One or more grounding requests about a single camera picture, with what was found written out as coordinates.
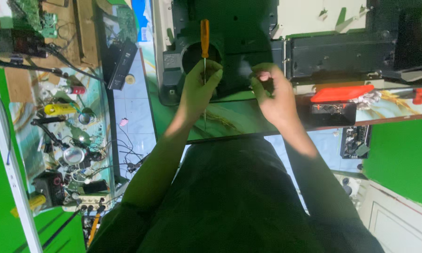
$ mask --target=small container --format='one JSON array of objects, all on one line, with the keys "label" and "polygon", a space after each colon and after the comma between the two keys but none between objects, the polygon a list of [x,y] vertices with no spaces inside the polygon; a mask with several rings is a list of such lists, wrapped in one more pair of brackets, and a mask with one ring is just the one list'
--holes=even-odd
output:
[{"label": "small container", "polygon": [[76,109],[70,104],[48,104],[44,107],[44,112],[49,116],[54,116],[75,113]]},{"label": "small container", "polygon": [[67,94],[84,94],[86,92],[86,88],[83,86],[63,86],[61,87],[62,91],[66,92]]}]

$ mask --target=tiled floor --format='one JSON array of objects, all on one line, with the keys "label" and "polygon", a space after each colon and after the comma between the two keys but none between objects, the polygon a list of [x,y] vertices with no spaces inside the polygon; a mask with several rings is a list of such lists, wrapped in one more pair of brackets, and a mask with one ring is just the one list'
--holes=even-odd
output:
[{"label": "tiled floor", "polygon": [[[129,120],[127,125],[121,127],[122,131],[117,130],[117,137],[129,147],[133,146],[133,152],[145,156],[152,151],[156,141],[139,52],[135,57],[130,74],[135,76],[136,82],[131,85],[125,84],[123,91],[114,91],[116,122],[119,123],[122,118]],[[330,169],[358,172],[356,166],[361,163],[361,160],[341,159],[339,155],[341,137],[335,132],[340,133],[340,129],[311,131],[308,134]],[[266,136],[265,139],[272,143],[287,172],[293,178],[291,164],[289,163],[281,135]],[[122,163],[126,155],[122,152],[128,152],[129,150],[123,146],[122,142],[119,141],[119,143],[122,145],[119,146],[119,162]],[[139,161],[138,157],[133,154],[128,155],[127,158],[133,163]],[[125,176],[126,165],[121,166],[121,171],[122,175]],[[293,181],[295,187],[298,188],[294,178]]]}]

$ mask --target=yellow bottle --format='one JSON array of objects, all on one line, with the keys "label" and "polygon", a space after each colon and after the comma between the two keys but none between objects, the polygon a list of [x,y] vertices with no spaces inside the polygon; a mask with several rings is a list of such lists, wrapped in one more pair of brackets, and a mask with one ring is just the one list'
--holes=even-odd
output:
[{"label": "yellow bottle", "polygon": [[44,107],[45,114],[49,116],[62,115],[76,112],[76,109],[70,104],[48,104]]}]

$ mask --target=pink object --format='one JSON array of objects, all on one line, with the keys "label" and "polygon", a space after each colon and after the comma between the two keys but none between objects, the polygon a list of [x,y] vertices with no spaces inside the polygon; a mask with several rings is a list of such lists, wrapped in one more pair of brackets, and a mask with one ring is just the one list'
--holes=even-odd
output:
[{"label": "pink object", "polygon": [[128,119],[123,118],[123,119],[121,119],[121,122],[119,123],[119,126],[123,127],[123,126],[125,126],[127,123],[128,123]]}]

